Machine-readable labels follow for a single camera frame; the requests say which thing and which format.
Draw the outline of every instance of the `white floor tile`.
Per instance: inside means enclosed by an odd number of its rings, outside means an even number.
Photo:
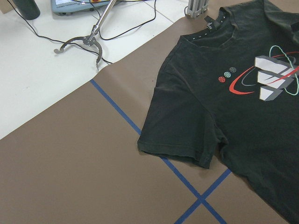
[[[146,1],[146,3],[154,7],[154,0]],[[185,16],[184,8],[188,6],[189,0],[157,0],[157,11],[168,18],[170,21],[175,22]]]
[[[89,35],[97,22],[95,11],[58,16],[52,13],[49,0],[36,3],[41,15],[29,23],[39,35],[66,41]],[[101,29],[103,37],[117,35],[153,18],[153,3],[149,0],[115,5]],[[154,21],[115,40],[99,41],[104,58],[112,62],[122,59],[184,16],[186,5],[187,0],[157,0]],[[0,139],[97,74],[96,55],[73,46],[56,55],[53,50],[60,46],[36,37],[15,11],[0,12]],[[102,69],[107,63],[101,61],[99,66]]]

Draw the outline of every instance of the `metal bracket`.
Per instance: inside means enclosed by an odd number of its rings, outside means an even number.
[[[189,0],[186,15],[194,19],[207,11],[208,4],[209,0]]]

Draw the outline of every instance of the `metal rod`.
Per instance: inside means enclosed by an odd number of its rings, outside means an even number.
[[[94,36],[96,36],[96,34],[100,30],[100,27],[102,26],[104,20],[108,16],[110,10],[112,9],[112,7],[116,3],[116,1],[117,0],[110,0],[110,2],[107,5],[105,11],[103,12],[102,16],[99,18],[99,20],[97,21],[97,23],[93,26],[92,32],[91,32],[90,37],[89,37],[89,41],[91,41],[94,38]]]
[[[207,10],[208,4],[209,0],[189,0],[186,14],[194,19]]]

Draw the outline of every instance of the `graphic print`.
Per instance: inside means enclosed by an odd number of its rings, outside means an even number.
[[[282,55],[271,57],[273,48],[279,48]],[[255,57],[255,65],[248,68],[242,74],[240,74],[230,85],[229,91],[237,95],[246,95],[254,93],[254,91],[238,91],[236,84],[240,80],[242,86],[255,86],[257,83],[262,84],[260,87],[259,99],[263,101],[271,101],[278,97],[283,89],[290,95],[297,95],[299,92],[299,80],[297,73],[299,66],[294,67],[296,63],[296,56],[299,52],[285,53],[279,46],[274,45],[270,49],[269,56],[257,56]],[[256,75],[257,83],[246,84],[245,79],[247,76]],[[297,92],[290,93],[286,88],[296,80]]]
[[[229,68],[229,70],[233,73],[235,73],[237,71],[237,69],[235,67],[231,67],[231,68]]]
[[[228,72],[228,71],[226,71],[226,72],[224,72],[224,76],[225,76],[226,78],[230,78],[230,77],[231,77],[231,73]]]
[[[218,80],[219,80],[219,82],[223,83],[223,82],[225,82],[225,77],[220,76],[220,77],[218,78]]]

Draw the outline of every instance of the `t-shirt hem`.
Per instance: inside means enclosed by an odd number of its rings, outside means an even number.
[[[177,161],[191,162],[202,168],[209,169],[213,154],[202,156],[192,147],[167,144],[155,144],[138,141],[138,149],[141,152],[162,156]]]

